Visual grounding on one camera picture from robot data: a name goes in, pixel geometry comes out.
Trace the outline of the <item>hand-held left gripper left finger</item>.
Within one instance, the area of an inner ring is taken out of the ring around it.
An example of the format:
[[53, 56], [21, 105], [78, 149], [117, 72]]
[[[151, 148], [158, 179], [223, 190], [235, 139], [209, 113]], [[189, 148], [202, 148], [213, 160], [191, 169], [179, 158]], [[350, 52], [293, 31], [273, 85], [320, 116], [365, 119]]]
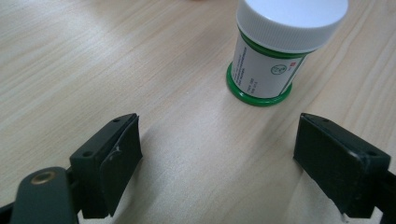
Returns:
[[115, 214], [143, 158], [138, 121], [135, 113], [111, 120], [70, 157], [73, 177], [81, 192], [78, 208], [85, 218]]

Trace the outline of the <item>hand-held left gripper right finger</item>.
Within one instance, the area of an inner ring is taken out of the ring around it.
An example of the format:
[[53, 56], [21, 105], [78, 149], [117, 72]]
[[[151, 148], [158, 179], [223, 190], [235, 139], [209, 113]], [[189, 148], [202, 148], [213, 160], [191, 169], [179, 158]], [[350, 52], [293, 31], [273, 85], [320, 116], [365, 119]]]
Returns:
[[303, 113], [293, 158], [338, 210], [369, 218], [377, 208], [391, 217], [391, 156], [329, 119]]

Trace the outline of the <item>green jar with white lid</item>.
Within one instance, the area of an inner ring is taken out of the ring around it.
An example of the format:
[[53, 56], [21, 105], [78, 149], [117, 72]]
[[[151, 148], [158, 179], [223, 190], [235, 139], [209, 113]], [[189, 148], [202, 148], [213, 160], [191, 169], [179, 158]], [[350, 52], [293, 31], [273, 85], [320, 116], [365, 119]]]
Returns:
[[285, 100], [307, 55], [331, 39], [347, 10], [348, 0], [239, 0], [231, 93], [255, 106]]

